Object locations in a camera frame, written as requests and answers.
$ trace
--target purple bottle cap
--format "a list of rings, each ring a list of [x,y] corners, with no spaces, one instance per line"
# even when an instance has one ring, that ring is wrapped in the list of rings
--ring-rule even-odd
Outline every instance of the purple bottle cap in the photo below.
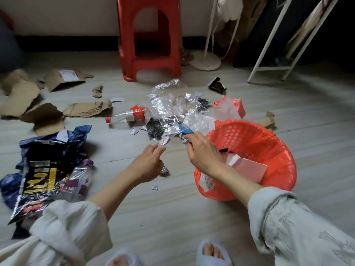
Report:
[[[85,160],[83,160],[83,164],[92,166],[92,165],[94,165],[94,162],[92,160],[89,160],[88,158],[86,158]]]

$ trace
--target white stand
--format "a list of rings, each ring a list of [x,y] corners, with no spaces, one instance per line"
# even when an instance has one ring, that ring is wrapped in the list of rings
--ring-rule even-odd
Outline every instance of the white stand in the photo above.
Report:
[[[320,19],[320,21],[317,23],[317,25],[315,26],[315,28],[313,29],[313,31],[311,32],[311,34],[309,35],[308,39],[306,40],[305,44],[303,45],[303,47],[301,48],[301,50],[299,51],[299,53],[297,54],[296,58],[294,59],[294,61],[292,62],[291,66],[280,66],[280,67],[259,67],[260,62],[262,61],[288,7],[290,6],[292,0],[287,0],[286,4],[284,5],[284,7],[281,10],[281,13],[279,15],[279,17],[277,18],[277,21],[275,22],[275,25],[269,35],[269,38],[267,39],[263,50],[260,53],[260,56],[253,68],[253,71],[251,72],[249,79],[248,79],[248,83],[250,83],[250,80],[253,78],[253,76],[255,75],[256,71],[271,71],[271,70],[287,70],[287,72],[285,73],[285,75],[282,77],[282,81],[284,81],[286,79],[286,77],[289,75],[289,73],[291,72],[291,70],[294,68],[294,66],[296,65],[296,63],[298,62],[299,58],[301,57],[301,55],[303,54],[303,52],[306,50],[306,48],[308,47],[308,45],[310,44],[310,42],[312,41],[313,37],[316,35],[317,31],[319,30],[319,28],[322,26],[322,24],[324,23],[324,21],[326,20],[326,18],[328,17],[328,15],[330,14],[330,12],[332,11],[333,7],[335,6],[335,4],[337,3],[338,0],[332,0],[332,2],[329,4],[329,7],[327,8],[327,10],[325,11],[325,13],[323,14],[322,18]]]
[[[209,19],[208,35],[206,38],[206,45],[204,47],[204,51],[199,50],[199,51],[192,52],[193,60],[189,62],[193,68],[196,68],[198,70],[213,71],[218,69],[221,65],[220,58],[218,58],[216,55],[210,52],[207,52],[209,38],[211,37],[211,32],[212,32],[214,14],[216,13],[216,7],[217,7],[217,0],[213,0],[212,13]]]

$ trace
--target white wall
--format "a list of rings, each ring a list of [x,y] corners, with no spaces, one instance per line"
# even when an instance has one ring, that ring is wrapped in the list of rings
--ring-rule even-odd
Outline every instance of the white wall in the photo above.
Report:
[[[183,36],[206,36],[213,0],[180,0]],[[0,0],[18,35],[118,35],[116,0]],[[157,29],[157,11],[146,9],[135,30]]]

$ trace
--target hand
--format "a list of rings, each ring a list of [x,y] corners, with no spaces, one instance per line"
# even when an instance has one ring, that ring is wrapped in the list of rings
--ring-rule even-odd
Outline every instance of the hand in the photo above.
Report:
[[[202,173],[215,178],[220,169],[226,166],[217,147],[200,132],[185,135],[185,138],[192,143],[187,144],[190,162]]]
[[[160,156],[165,149],[158,145],[148,145],[143,153],[128,165],[126,171],[134,176],[135,184],[149,182],[159,175],[164,165]]]

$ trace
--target plastic basket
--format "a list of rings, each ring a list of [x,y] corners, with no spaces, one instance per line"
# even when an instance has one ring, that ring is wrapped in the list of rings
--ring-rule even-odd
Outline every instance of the plastic basket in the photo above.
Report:
[[[296,164],[287,146],[264,127],[245,120],[215,121],[215,129],[206,137],[218,148],[228,149],[243,158],[268,165],[261,185],[291,190],[297,179]],[[201,172],[196,169],[195,182],[199,192],[210,199],[230,201],[236,199],[223,184],[206,179],[208,191],[200,186]]]

